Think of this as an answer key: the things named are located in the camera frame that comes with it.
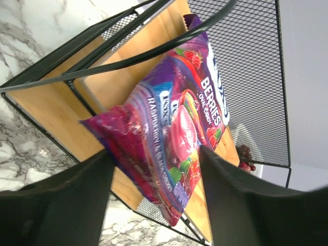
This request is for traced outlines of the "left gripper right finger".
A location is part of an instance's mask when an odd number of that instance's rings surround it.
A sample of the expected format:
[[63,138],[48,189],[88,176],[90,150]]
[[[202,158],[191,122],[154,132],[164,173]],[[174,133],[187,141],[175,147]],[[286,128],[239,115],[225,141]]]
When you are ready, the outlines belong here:
[[275,185],[205,146],[199,159],[215,245],[327,245],[327,188]]

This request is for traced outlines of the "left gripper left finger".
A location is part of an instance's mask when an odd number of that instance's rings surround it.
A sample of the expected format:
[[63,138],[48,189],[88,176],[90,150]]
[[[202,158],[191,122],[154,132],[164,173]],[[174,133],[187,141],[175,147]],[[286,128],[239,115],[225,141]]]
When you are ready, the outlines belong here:
[[106,151],[1,192],[1,245],[98,245],[114,163]]

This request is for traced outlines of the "purple Fox's candy bag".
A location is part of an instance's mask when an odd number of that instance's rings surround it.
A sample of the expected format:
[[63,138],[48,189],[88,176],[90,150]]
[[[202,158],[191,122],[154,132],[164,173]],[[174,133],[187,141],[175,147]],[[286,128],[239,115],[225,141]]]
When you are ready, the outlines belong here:
[[201,177],[200,146],[215,150],[229,120],[203,32],[168,51],[122,105],[81,123],[175,226]]

